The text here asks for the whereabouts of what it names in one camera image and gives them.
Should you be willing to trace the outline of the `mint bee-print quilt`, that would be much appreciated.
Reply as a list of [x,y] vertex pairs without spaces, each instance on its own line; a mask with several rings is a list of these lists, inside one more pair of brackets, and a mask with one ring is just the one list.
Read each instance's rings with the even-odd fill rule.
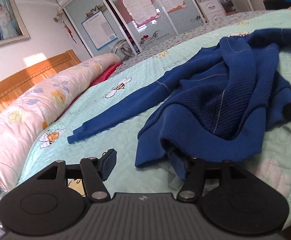
[[115,192],[176,193],[185,158],[230,160],[286,197],[291,225],[291,10],[199,36],[89,88],[32,145],[22,183],[61,159],[117,151]]

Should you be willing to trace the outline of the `black sofa chair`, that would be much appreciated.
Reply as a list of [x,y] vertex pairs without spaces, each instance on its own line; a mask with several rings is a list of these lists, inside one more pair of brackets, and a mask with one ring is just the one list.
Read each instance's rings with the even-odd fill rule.
[[266,10],[280,10],[291,7],[291,0],[263,0]]

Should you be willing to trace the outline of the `blue knit sweater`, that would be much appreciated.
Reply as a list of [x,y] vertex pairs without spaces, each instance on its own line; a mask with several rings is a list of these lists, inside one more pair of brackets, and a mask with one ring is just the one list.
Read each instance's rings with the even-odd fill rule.
[[291,85],[278,72],[279,52],[291,46],[291,29],[260,29],[223,37],[167,71],[68,137],[85,140],[154,108],[139,131],[135,166],[171,150],[207,162],[243,161],[261,152],[265,131],[286,123]]

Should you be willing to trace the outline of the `white electric fan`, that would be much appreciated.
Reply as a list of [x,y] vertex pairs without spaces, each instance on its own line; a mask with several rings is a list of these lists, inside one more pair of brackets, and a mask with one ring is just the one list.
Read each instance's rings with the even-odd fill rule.
[[116,54],[122,61],[127,61],[135,56],[126,40],[117,41],[112,48],[112,53]]

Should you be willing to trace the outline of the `wooden headboard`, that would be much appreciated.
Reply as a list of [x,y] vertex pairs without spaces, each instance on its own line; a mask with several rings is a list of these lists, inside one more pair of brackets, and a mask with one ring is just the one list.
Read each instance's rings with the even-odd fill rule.
[[79,64],[73,50],[68,50],[25,68],[0,82],[0,114],[19,96],[37,83]]

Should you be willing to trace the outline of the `rolled floral duvet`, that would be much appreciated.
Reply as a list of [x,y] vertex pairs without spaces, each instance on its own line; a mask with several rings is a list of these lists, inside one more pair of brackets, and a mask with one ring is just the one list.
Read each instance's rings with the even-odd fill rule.
[[37,83],[0,114],[0,189],[12,190],[21,176],[28,152],[39,134],[52,124],[120,58],[107,53],[69,67]]

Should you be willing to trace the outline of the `red pillow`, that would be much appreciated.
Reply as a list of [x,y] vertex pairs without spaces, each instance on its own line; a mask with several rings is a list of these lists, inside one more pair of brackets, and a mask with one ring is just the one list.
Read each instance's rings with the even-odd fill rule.
[[93,82],[90,83],[89,87],[95,86],[99,83],[106,81],[114,73],[114,71],[122,64],[123,62],[109,66],[99,77],[97,77]]

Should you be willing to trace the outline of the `white drawer cabinet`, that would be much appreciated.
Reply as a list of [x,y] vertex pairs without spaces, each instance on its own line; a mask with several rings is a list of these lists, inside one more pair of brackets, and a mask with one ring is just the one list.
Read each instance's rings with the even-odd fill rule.
[[215,22],[226,17],[226,12],[219,0],[199,2],[200,9],[207,22]]

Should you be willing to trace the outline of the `sliding glass wardrobe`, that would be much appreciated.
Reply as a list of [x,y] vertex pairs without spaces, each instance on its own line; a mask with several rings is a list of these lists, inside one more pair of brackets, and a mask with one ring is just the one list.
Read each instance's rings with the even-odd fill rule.
[[204,25],[195,0],[56,0],[91,56],[126,40],[135,55]]

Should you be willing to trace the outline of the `framed wedding photo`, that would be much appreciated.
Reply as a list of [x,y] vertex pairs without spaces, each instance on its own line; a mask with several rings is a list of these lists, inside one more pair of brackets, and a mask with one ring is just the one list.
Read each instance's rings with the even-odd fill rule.
[[28,39],[30,35],[15,0],[0,0],[0,47]]

